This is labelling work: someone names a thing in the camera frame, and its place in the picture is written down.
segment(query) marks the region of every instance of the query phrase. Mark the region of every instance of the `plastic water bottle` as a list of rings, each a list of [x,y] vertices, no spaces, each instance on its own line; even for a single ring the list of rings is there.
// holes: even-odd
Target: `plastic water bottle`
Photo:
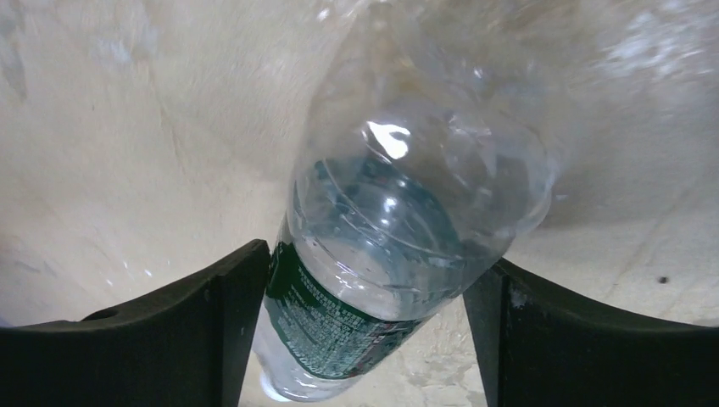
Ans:
[[[376,4],[316,93],[254,340],[273,399],[351,387],[544,217],[543,128],[493,105],[541,92],[457,61]]]

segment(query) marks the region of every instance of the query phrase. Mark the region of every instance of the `bottle label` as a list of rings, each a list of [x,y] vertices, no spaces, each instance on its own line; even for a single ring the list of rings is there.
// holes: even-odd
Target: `bottle label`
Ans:
[[[331,295],[304,267],[293,244],[272,254],[265,307],[294,359],[321,379],[363,375],[429,318],[383,321]]]

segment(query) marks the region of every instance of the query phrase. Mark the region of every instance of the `beige surface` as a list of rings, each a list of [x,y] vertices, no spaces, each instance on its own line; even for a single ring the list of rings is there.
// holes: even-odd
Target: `beige surface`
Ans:
[[[274,241],[307,102],[349,19],[305,5],[0,0],[0,321],[81,318]],[[566,69],[592,132],[510,258],[610,304],[719,325],[719,3],[486,12],[487,31]],[[473,360],[455,303],[323,405],[484,406]],[[243,406],[273,405],[257,372]]]

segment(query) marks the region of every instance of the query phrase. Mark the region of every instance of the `water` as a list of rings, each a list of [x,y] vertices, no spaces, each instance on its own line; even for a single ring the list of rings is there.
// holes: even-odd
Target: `water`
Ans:
[[[330,305],[331,312],[326,312],[325,300],[315,302],[298,293],[297,287],[304,289],[301,284],[279,293],[278,287],[295,277],[283,274],[294,272],[292,267],[276,269],[260,311],[254,350],[265,385],[272,387],[268,394],[309,402],[329,399],[354,385],[502,253],[461,242],[438,199],[390,164],[369,157],[324,160],[305,174],[294,183],[276,260],[282,268],[283,261],[291,262],[282,256],[296,251],[339,308]],[[345,308],[357,311],[359,320],[340,315]],[[280,329],[285,333],[280,335],[273,321],[284,317],[287,323]],[[326,326],[312,327],[333,319],[343,321],[349,332],[340,330],[341,339],[323,339]],[[288,326],[299,320],[298,328]],[[318,344],[309,344],[297,336],[320,338],[311,338]],[[367,348],[372,338],[379,345]],[[294,356],[289,350],[297,346],[307,347],[303,363],[296,349]],[[344,355],[361,367],[347,373],[349,359]],[[308,369],[317,369],[323,377]]]

